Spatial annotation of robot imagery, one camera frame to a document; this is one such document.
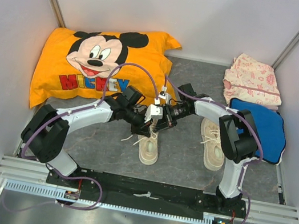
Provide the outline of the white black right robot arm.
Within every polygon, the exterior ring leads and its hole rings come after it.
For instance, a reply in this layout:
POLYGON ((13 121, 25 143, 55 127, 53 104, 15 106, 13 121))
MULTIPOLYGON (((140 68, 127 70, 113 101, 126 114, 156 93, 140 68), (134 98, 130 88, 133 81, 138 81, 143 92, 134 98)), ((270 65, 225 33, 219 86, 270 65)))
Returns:
POLYGON ((179 119, 192 114, 218 125, 225 166, 213 205, 218 213, 226 214, 241 200, 248 163, 256 159, 255 152, 261 148, 253 116, 249 110, 234 110, 205 94, 198 95, 190 83, 176 90, 180 102, 163 105, 163 118, 157 122, 155 131, 172 128, 179 119))

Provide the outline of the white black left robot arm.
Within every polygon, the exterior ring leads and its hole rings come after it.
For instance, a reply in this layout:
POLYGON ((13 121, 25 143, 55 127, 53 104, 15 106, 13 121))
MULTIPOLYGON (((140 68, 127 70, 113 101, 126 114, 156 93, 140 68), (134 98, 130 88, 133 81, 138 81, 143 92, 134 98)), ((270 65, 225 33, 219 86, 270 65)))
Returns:
POLYGON ((79 182, 78 164, 63 146, 66 137, 87 126, 124 120, 133 129, 147 130, 145 112, 138 112, 135 106, 143 95, 133 86, 122 93, 106 96, 89 105, 55 109, 51 105, 41 107, 23 129, 22 141, 39 162, 47 163, 60 173, 60 180, 69 187, 79 182))

